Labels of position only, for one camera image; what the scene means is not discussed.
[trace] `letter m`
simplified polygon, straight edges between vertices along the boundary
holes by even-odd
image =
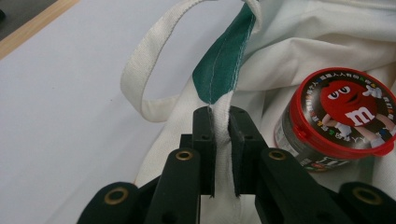
[[[352,112],[346,113],[346,116],[355,123],[355,126],[360,126],[362,124],[368,123],[370,120],[374,119],[375,116],[364,106],[359,108],[359,110],[354,110]]]

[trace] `canvas bag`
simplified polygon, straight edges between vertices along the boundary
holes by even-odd
[[[161,174],[167,155],[178,148],[180,135],[191,133],[192,112],[209,105],[218,147],[216,198],[202,197],[201,223],[260,223],[254,198],[233,195],[227,132],[230,105],[246,109],[273,147],[275,123],[309,74],[326,67],[350,67],[366,71],[391,88],[396,78],[396,4],[368,0],[247,1],[198,63],[179,96],[143,100],[149,75],[167,38],[180,17],[200,2],[183,1],[165,13],[148,31],[122,75],[122,92],[134,108],[150,121],[167,120],[135,183],[140,187]],[[368,182],[395,199],[395,164],[392,151],[384,158],[375,158],[375,164],[355,161],[337,172],[313,177],[333,190],[348,181]]]

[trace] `green fabric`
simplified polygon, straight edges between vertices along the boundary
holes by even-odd
[[[254,15],[245,4],[195,67],[192,79],[202,101],[214,104],[222,95],[235,89],[254,21]]]

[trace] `cartoon face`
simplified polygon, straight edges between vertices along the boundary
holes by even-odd
[[[376,115],[375,98],[364,96],[365,91],[357,83],[335,80],[322,89],[320,101],[336,121],[349,126],[364,126]]]

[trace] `bag handle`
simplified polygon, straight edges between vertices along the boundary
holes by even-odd
[[[145,100],[143,93],[163,46],[173,33],[177,23],[187,11],[204,1],[209,0],[184,0],[165,12],[148,30],[123,69],[120,80],[121,91],[140,115],[148,121],[166,121],[177,102],[178,95],[157,100]],[[261,26],[262,17],[260,3],[257,0],[246,0],[246,2],[256,18],[259,19],[253,29],[253,32],[257,32]]]

